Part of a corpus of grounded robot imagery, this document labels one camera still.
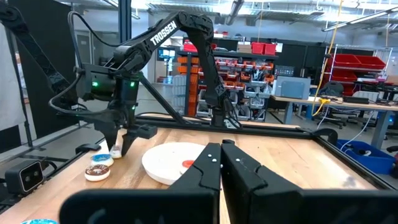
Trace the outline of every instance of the wooden tabletop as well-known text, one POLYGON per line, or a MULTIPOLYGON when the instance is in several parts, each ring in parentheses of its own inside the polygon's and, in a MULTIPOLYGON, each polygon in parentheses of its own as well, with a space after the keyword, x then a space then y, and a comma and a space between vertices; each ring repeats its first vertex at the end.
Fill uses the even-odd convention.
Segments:
MULTIPOLYGON (((293 102, 293 103, 300 103, 300 104, 307 104, 307 105, 313 103, 313 98, 308 99, 308 100, 301 100, 301 99, 286 98, 286 97, 274 96, 274 95, 272 95, 271 97, 277 101, 286 101, 286 102, 293 102)), ((320 105, 319 100, 315 101, 315 105, 320 105)), ((363 108, 364 110, 398 111, 398 106, 396 106, 396 105, 383 106, 383 105, 377 105, 375 103, 370 103, 370 104, 345 103, 345 102, 343 102, 342 98, 338 98, 337 102, 331 101, 327 105, 335 106, 335 107, 345 107, 345 108, 363 108)))
MULTIPOLYGON (((162 114, 152 114, 152 113, 147 113, 143 114, 142 116, 151 116, 151 117, 158 117, 158 118, 172 118, 170 115, 162 115, 162 114)), ((194 121, 196 120, 195 118, 184 116, 184 119, 194 121)), ((300 126, 297 125, 291 125, 291 124, 272 124, 272 123, 265 123, 265 122, 252 122, 252 121, 240 121, 241 124, 248 124, 248 125, 253 125, 253 126, 267 126, 267 127, 278 127, 278 128, 299 128, 300 126)))
MULTIPOLYGON (((119 131, 118 144, 125 130, 119 131)), ((138 138, 122 159, 115 160, 110 176, 100 182, 89 182, 84 170, 90 164, 89 152, 0 215, 0 223, 21 223, 35 218, 58 220, 58 211, 70 195, 94 188, 166 189, 151 179, 141 165, 146 150, 166 142, 193 142, 206 145, 232 139, 260 163, 305 189, 375 189, 369 182, 324 150, 316 142, 305 139, 273 138, 242 134, 209 133, 159 128, 152 139, 138 138)), ((102 151, 108 151, 105 142, 102 151)), ((221 223, 229 223, 225 199, 221 191, 221 223)))

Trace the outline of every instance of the red dot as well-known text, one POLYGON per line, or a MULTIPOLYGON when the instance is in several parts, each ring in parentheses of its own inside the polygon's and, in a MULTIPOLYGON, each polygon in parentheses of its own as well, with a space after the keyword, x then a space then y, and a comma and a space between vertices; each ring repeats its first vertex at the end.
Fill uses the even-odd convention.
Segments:
POLYGON ((182 162, 182 166, 189 168, 190 166, 192 166, 194 161, 183 161, 182 162))

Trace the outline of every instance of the ceiling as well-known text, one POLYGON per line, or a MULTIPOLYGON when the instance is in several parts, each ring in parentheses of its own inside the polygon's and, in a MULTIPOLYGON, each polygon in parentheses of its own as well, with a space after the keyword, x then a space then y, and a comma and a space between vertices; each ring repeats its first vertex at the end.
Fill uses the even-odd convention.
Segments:
MULTIPOLYGON (((85 9, 115 9, 102 0, 58 0, 73 2, 85 9)), ((132 0, 133 9, 150 12, 189 11, 209 15, 226 16, 231 11, 233 0, 132 0)), ((375 12, 398 6, 398 0, 344 0, 341 16, 337 19, 340 0, 244 0, 239 10, 239 17, 253 18, 255 20, 307 22, 316 26, 325 27, 341 22, 351 21, 375 12)), ((398 13, 378 17, 342 29, 391 29, 397 27, 398 13)))

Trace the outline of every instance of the black curtain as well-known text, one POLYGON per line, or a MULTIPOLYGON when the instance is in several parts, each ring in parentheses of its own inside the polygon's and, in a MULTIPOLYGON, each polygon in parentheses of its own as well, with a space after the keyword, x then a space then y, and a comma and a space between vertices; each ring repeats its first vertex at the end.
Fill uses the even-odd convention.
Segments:
MULTIPOLYGON (((76 76, 73 73, 75 50, 67 22, 70 6, 53 0, 9 0, 9 4, 20 10, 30 34, 54 67, 72 82, 76 76)), ((37 137, 41 138, 76 124, 77 119, 59 117, 48 106, 49 99, 55 94, 50 90, 44 72, 19 41, 17 46, 37 137)))
POLYGON ((0 153, 21 145, 18 125, 0 131, 0 153))

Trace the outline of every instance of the red storage bin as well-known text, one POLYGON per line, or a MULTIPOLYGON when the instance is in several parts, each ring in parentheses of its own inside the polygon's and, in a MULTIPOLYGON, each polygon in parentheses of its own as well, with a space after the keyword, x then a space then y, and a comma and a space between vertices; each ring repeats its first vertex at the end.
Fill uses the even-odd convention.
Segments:
POLYGON ((333 76, 331 80, 339 82, 355 82, 358 78, 353 71, 347 70, 335 70, 333 71, 333 76))
POLYGON ((276 44, 264 44, 264 54, 265 55, 275 55, 276 44))
MULTIPOLYGON (((334 60, 335 66, 337 67, 359 68, 361 66, 361 62, 355 57, 355 55, 351 54, 336 54, 334 60)), ((332 62, 333 56, 328 60, 328 65, 331 66, 332 62)))
POLYGON ((362 55, 355 55, 355 57, 361 63, 361 68, 369 68, 369 69, 384 69, 386 64, 375 56, 362 56, 362 55))
POLYGON ((198 52, 197 48, 189 40, 185 40, 185 42, 184 42, 184 51, 198 52))
POLYGON ((251 43, 251 52, 253 54, 264 54, 264 43, 259 43, 259 42, 251 43))

